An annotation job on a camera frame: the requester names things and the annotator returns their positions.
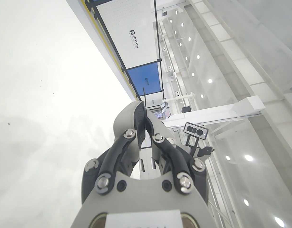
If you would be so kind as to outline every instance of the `yellow stripe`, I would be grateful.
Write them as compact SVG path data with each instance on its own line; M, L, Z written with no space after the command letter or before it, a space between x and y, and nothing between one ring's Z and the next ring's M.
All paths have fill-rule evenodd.
M118 69L121 71L121 74L123 75L123 77L124 77L126 83L128 84L130 90L132 91L132 94L135 96L135 98L136 98L136 100L137 100L137 97L136 97L136 95L135 95L135 92L134 92L133 88L132 88L131 85L129 84L129 81L128 81L127 77L126 77L126 76L124 75L124 73L122 72L122 68L121 68L121 66L120 66L119 63L117 62L117 59L115 58L115 56L114 56L112 50L110 49L110 47L109 47L107 41L105 40L105 38L104 38L102 32L99 30L99 28L98 28L98 26L97 26L97 24L96 24L96 22L95 22L94 17L92 16L92 14L90 13L90 11L88 10L88 8L87 8L87 6L86 6L84 0L81 0L81 2L82 2L82 4L84 5L86 11L88 12L88 14L89 14L89 16L90 16L92 22L94 23L94 26L96 27L96 29L97 29L99 35L100 35L101 38L103 39L103 41L104 41L104 43L105 43L107 49L109 50L109 52L110 52L110 54L111 54L111 56L112 56L112 58L113 58L113 60L114 60L114 63L117 65Z

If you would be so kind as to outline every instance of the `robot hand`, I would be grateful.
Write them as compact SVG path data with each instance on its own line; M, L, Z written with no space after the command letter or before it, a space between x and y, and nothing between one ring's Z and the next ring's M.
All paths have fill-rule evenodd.
M149 212L161 215L159 219L164 221L167 218L162 211L171 210L179 212L185 228L216 227L207 207L208 184L203 160L191 156L190 147L177 143L164 124L144 109L144 102L132 102L121 111L113 130L112 147L85 165L82 207L71 228L111 228L114 226L109 220L115 219L115 215L126 220L118 227L147 228L150 227L147 222L154 217L139 226L128 222L136 219L134 213L149 215ZM145 130L151 137L152 157L161 176L136 180L130 175L139 162Z

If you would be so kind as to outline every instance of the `ceiling light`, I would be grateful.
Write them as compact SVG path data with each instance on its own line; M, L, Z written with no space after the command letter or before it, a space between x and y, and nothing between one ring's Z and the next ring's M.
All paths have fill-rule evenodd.
M253 157L250 156L250 155L245 155L244 158L245 158L247 161L249 161L249 162L251 162L251 161L254 160Z
M277 222L277 224L280 226L280 227L284 227L284 222L278 218L278 217L275 217L275 221Z

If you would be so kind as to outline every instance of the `security camera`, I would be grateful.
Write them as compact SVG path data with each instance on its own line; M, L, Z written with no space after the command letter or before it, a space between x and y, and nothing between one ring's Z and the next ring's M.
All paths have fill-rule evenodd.
M195 137L205 140L208 134L208 128L193 123L186 123L184 132Z

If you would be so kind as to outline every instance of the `metal bolt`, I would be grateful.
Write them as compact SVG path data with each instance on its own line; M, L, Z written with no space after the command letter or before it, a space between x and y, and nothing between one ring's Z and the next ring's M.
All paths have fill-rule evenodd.
M163 140L163 136L161 135L161 134L156 134L156 140L157 141L161 141L161 140Z
M128 137L132 137L133 134L134 134L134 131L133 131L132 129L128 129L128 130L126 131L126 135L127 135Z
M175 144L175 140L173 138L167 138L167 140L171 143L171 144Z
M101 189L107 187L107 185L109 184L109 179L105 178L105 177L101 177L98 180L97 186Z
M124 137L125 138L132 138L134 136L134 129L129 128L128 130L126 130Z
M181 177L180 178L180 185L188 189L190 187L189 178L185 177L185 176Z
M195 171L203 172L205 170L205 164L198 158L195 158L195 163L192 166Z
M90 169L97 168L97 167L98 167L98 160L97 159L91 159L85 165L85 172L88 172Z
M200 160L195 161L195 166L197 169L201 170L203 168L203 163Z

